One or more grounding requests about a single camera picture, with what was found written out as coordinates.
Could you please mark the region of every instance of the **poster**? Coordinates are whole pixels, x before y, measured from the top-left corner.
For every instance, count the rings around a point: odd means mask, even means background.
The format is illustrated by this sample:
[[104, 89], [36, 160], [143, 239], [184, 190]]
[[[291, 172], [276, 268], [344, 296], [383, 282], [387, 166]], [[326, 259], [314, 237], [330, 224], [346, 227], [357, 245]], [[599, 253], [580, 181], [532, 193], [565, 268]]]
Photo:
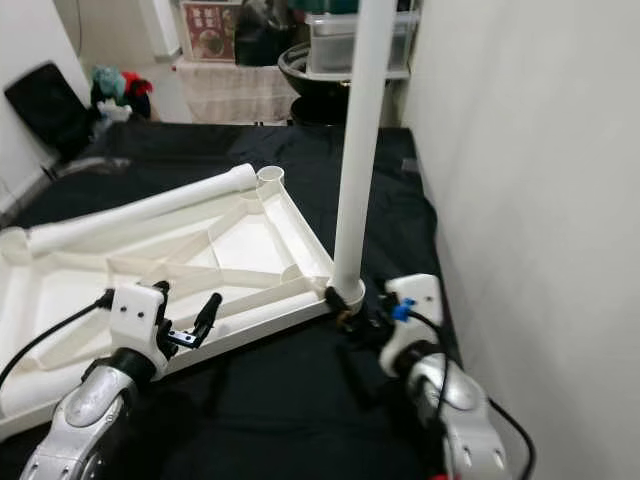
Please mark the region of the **poster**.
[[235, 62], [233, 39], [239, 2], [181, 2], [181, 5], [191, 58]]

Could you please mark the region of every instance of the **black chair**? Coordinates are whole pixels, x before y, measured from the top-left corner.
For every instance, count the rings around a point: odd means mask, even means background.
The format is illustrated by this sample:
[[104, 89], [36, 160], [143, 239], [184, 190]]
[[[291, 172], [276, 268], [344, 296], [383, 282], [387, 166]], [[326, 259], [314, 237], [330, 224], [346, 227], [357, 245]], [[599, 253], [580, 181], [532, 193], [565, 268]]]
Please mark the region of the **black chair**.
[[54, 63], [27, 73], [4, 94], [31, 131], [60, 153], [60, 162], [70, 162], [89, 144], [95, 114], [84, 107]]

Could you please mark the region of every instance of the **black tablecloth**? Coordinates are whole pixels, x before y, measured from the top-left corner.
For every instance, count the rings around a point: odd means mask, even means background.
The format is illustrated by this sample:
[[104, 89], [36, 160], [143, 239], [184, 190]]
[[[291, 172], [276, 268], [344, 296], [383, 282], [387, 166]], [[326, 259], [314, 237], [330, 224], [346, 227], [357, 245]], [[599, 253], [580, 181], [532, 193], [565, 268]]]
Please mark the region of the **black tablecloth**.
[[[99, 211], [249, 162], [285, 169], [286, 188], [333, 253], [343, 131], [330, 128], [115, 125], [83, 156], [126, 157], [117, 175], [78, 173], [51, 185], [17, 218], [23, 227]], [[380, 131], [362, 265], [367, 304], [376, 279], [439, 275], [436, 215], [405, 129]], [[374, 354], [349, 354], [363, 402], [337, 349], [346, 340], [320, 318], [152, 385], [132, 418], [111, 478], [421, 479], [414, 413]], [[0, 477], [17, 478], [47, 426], [0, 445]]]

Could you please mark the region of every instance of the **wire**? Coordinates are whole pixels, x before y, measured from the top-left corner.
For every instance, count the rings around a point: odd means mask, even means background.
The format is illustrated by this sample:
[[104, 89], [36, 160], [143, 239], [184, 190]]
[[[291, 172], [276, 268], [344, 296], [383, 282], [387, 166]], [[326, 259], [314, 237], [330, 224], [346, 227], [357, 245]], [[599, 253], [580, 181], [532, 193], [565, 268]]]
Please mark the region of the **wire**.
[[29, 343], [27, 343], [24, 347], [22, 347], [22, 349], [18, 353], [16, 353], [13, 356], [13, 358], [9, 361], [9, 363], [7, 363], [7, 365], [2, 370], [2, 373], [0, 373], [0, 390], [2, 390], [2, 385], [4, 384], [9, 374], [11, 373], [11, 370], [13, 370], [13, 368], [18, 364], [18, 362], [22, 359], [22, 357], [24, 357], [29, 352], [29, 350], [31, 350], [33, 347], [38, 345], [45, 338], [56, 333], [61, 328], [66, 327], [67, 325], [77, 320], [78, 318], [85, 316], [87, 313], [91, 312], [92, 310], [95, 310], [96, 308], [108, 308], [111, 306], [112, 303], [113, 303], [113, 289], [107, 289], [105, 294], [102, 297], [100, 297], [98, 300], [93, 302], [91, 305], [83, 308], [77, 313], [74, 313], [70, 317], [65, 318], [61, 322], [56, 323], [53, 327], [49, 328], [48, 330], [45, 330], [36, 338], [31, 340]]
[[438, 404], [436, 406], [436, 411], [434, 414], [434, 417], [439, 419], [442, 415], [442, 407], [445, 403], [444, 399], [447, 392], [447, 382], [449, 380], [449, 348], [447, 342], [445, 341], [444, 334], [442, 333], [442, 328], [440, 328], [439, 325], [436, 325], [424, 315], [421, 315], [418, 312], [414, 312], [413, 310], [409, 310], [408, 315], [412, 318], [415, 318], [416, 320], [420, 320], [422, 323], [430, 327], [435, 332], [436, 337], [438, 337], [438, 343], [440, 343], [440, 346], [442, 346], [442, 350], [444, 353], [444, 374], [442, 376], [442, 386], [440, 387], [440, 395], [438, 396]]
[[80, 0], [76, 0], [76, 15], [78, 17], [78, 51], [76, 56], [82, 53], [82, 14], [80, 13]]
[[529, 458], [519, 478], [520, 480], [528, 480], [529, 478], [531, 478], [531, 474], [533, 473], [533, 469], [536, 465], [536, 460], [537, 460], [536, 446], [534, 445], [533, 440], [531, 439], [527, 431], [524, 429], [524, 427], [520, 425], [518, 421], [515, 418], [513, 418], [509, 414], [509, 412], [507, 412], [504, 408], [502, 408], [495, 400], [493, 400], [492, 398], [489, 398], [489, 404], [496, 412], [500, 414], [502, 418], [504, 418], [507, 422], [511, 424], [511, 426], [514, 429], [516, 429], [516, 431], [520, 434], [520, 436], [524, 440], [524, 443], [527, 445], [527, 449], [529, 450]]

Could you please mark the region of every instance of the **red cloth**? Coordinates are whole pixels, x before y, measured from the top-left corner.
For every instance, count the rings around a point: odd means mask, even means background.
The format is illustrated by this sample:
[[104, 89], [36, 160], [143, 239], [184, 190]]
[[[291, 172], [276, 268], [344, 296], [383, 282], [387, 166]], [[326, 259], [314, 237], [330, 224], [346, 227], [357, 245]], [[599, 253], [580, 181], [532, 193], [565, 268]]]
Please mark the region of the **red cloth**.
[[120, 72], [120, 74], [124, 77], [125, 81], [127, 82], [124, 86], [125, 94], [129, 93], [129, 89], [131, 88], [131, 83], [135, 80], [140, 80], [139, 82], [136, 82], [136, 89], [135, 89], [135, 92], [133, 92], [133, 94], [136, 97], [139, 97], [140, 95], [144, 95], [147, 92], [153, 92], [153, 85], [151, 84], [151, 82], [149, 82], [148, 80], [145, 80], [144, 78], [140, 78], [140, 75], [138, 75], [136, 72]]

